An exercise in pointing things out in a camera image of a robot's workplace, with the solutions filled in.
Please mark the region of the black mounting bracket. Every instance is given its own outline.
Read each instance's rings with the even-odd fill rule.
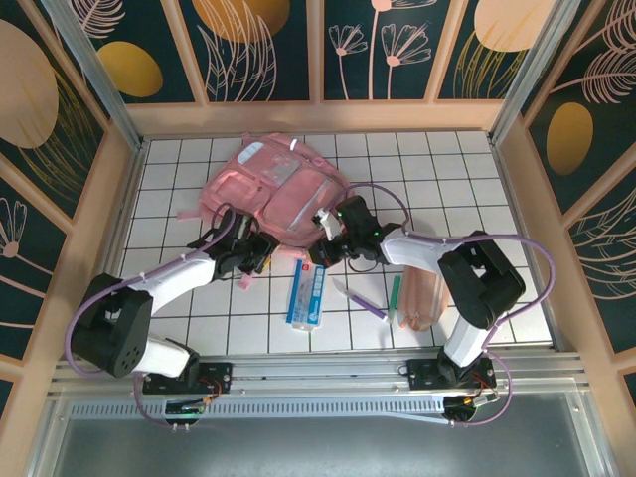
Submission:
[[[209,395],[210,386],[216,390],[217,383],[221,385],[222,395],[230,392],[232,363],[200,363],[199,374],[191,388],[185,381],[151,373],[143,382],[142,392],[149,396]]]
[[[438,358],[415,359],[406,361],[406,375],[411,391],[430,390],[474,390],[481,388],[481,384],[474,378],[477,374],[487,385],[492,388],[497,386],[493,363],[489,358],[480,358],[476,361],[462,379],[456,383],[449,381],[440,370]]]

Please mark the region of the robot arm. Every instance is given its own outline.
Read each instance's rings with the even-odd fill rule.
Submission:
[[[149,336],[150,318],[182,294],[222,279],[235,267],[245,273],[260,273],[278,246],[265,233],[251,231],[253,217],[226,212],[218,229],[188,245],[195,251],[181,261],[161,265],[142,280],[111,293],[87,308],[71,339],[72,351],[116,378],[131,372],[158,373],[182,381],[190,388],[199,375],[199,354],[172,340]],[[230,227],[214,245],[205,248],[212,234]],[[108,274],[90,283],[84,301],[121,283]]]
[[[422,241],[405,234],[397,224],[380,226],[359,196],[342,202],[336,210],[346,231],[314,244],[309,250],[312,261],[331,266],[345,257],[363,256],[442,275],[460,316],[440,351],[438,371],[452,385],[461,382],[479,361],[497,319],[526,291],[519,273],[492,240],[455,246]]]

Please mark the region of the pink strap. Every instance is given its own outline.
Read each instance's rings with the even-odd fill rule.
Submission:
[[[299,260],[307,259],[307,250],[305,248],[298,248],[297,246],[279,245],[276,249],[276,253],[298,258]]]
[[[241,290],[247,290],[251,286],[251,283],[253,282],[253,280],[254,280],[253,275],[244,273],[243,276],[238,281],[237,286]]]
[[[199,211],[182,211],[177,214],[178,221],[188,221],[189,219],[200,219],[201,213]]]

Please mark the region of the dark teal wallpaper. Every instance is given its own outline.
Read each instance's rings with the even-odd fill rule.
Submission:
[[[634,405],[636,405],[636,373],[625,375],[625,384],[627,384],[629,394],[631,394],[632,401],[634,402]]]
[[[550,61],[548,62],[544,70],[542,71],[539,78],[537,79],[537,83],[535,84],[535,87],[533,87],[533,89],[530,91],[530,94],[528,94],[528,98],[526,99],[526,102],[524,102],[524,105],[521,108],[521,113],[523,115],[526,115],[526,113],[528,112],[528,109],[530,109],[530,106],[532,106],[533,101],[535,100],[535,97],[537,97],[539,90],[542,88],[544,84],[544,78],[555,67],[555,63],[558,61],[560,54],[563,52],[563,48],[565,48],[565,45],[567,45],[567,42],[572,36],[572,33],[574,33],[574,30],[576,30],[576,27],[578,26],[578,22],[580,22],[580,19],[582,18],[583,14],[587,10],[587,7],[589,7],[590,2],[591,0],[580,1],[580,4],[578,5],[578,9],[576,10],[576,14],[574,15],[574,18],[572,19],[572,23],[569,24],[569,27],[563,34],[563,37],[558,43],[558,46],[556,47],[556,50],[552,58],[550,59]]]
[[[549,11],[538,0],[469,0],[439,98],[503,99]]]
[[[0,355],[22,359],[65,239],[0,179]]]
[[[11,388],[13,388],[13,383],[10,381],[0,380],[0,419],[2,419],[2,413],[9,401]]]
[[[309,99],[305,2],[179,2],[210,101]]]
[[[373,99],[424,97],[449,3],[381,3],[325,1],[325,99],[369,99],[370,78]]]
[[[103,130],[16,2],[0,4],[0,154],[72,217]]]
[[[566,212],[636,141],[636,4],[608,1],[530,125]]]
[[[124,102],[194,101],[159,0],[69,3]]]
[[[614,352],[636,346],[636,169],[569,229]]]

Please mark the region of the metal frame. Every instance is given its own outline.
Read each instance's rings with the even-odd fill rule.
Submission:
[[[491,143],[491,149],[493,153],[493,158],[495,159],[495,164],[497,166],[497,170],[499,171],[500,177],[504,178],[503,187],[506,195],[508,196],[509,203],[512,206],[513,219],[515,221],[515,225],[517,226],[517,230],[520,231],[520,234],[524,237],[529,237],[528,228],[526,227],[526,223],[524,222],[523,216],[521,214],[521,208],[519,207],[519,201],[515,194],[515,191],[509,187],[510,184],[510,175],[508,173],[508,168],[506,167],[505,161],[502,160],[502,154],[499,151],[499,147]],[[537,262],[537,257],[534,253],[530,253],[529,248],[524,246],[524,253],[526,255],[526,259],[528,260],[528,265],[530,270],[532,271],[532,276],[535,282],[535,286],[538,290],[546,287],[546,281],[543,280],[540,273],[537,273],[539,270],[539,264]],[[548,328],[550,330],[550,334],[553,338],[553,343],[555,344],[555,348],[558,351],[570,351],[570,347],[567,345],[567,341],[565,340],[565,336],[559,330],[557,325],[557,319],[555,318],[555,314],[553,312],[552,307],[547,301],[541,303],[541,307],[544,310],[544,315],[548,319],[548,324],[550,325]]]
[[[97,267],[102,272],[115,276],[119,274],[118,266],[121,264],[128,228],[130,227],[130,216],[134,212],[135,198],[139,189],[138,185],[141,181],[149,149],[149,142],[143,141],[140,149],[137,152],[133,152],[132,160],[126,169],[124,178],[127,182],[119,192],[119,197],[117,198],[119,209],[110,219],[107,228],[108,232],[105,234],[108,237],[104,242],[106,247],[101,254]]]
[[[557,51],[561,38],[576,15],[580,0],[555,2],[535,44],[515,76],[504,104],[495,119],[491,137],[495,146],[506,137],[528,95]]]
[[[617,475],[591,401],[591,392],[577,353],[556,353],[548,348],[501,348],[497,353],[511,369],[515,394],[564,394],[589,475]],[[434,358],[435,350],[402,350],[380,353],[269,355],[224,357],[232,362],[233,383],[228,395],[215,401],[218,409],[204,418],[302,417],[342,415],[396,415],[409,417],[411,409],[426,412],[423,402],[435,402],[453,392],[412,392],[400,372],[412,358]],[[507,382],[498,371],[499,388]],[[69,420],[82,418],[141,418],[131,396],[132,381],[106,374],[95,380],[75,375],[60,362],[43,413],[40,445],[28,475],[51,475]],[[144,397],[152,414],[159,415],[165,399]]]

